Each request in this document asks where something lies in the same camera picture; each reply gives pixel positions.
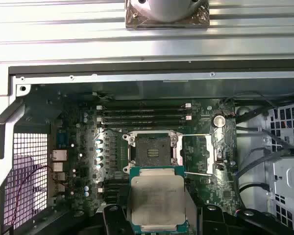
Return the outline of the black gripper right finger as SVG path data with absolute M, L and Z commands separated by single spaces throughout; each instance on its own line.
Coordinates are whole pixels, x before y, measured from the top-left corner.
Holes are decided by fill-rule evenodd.
M 214 204 L 203 204 L 185 193 L 186 217 L 195 235 L 294 235 L 294 230 L 254 209 L 231 215 Z

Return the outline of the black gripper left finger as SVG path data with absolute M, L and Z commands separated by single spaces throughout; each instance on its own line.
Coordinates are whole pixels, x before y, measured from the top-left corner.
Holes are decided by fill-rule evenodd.
M 127 218 L 129 212 L 129 183 L 106 183 L 102 192 L 103 205 L 97 210 L 103 218 L 103 226 L 107 235 L 134 234 L 131 222 Z

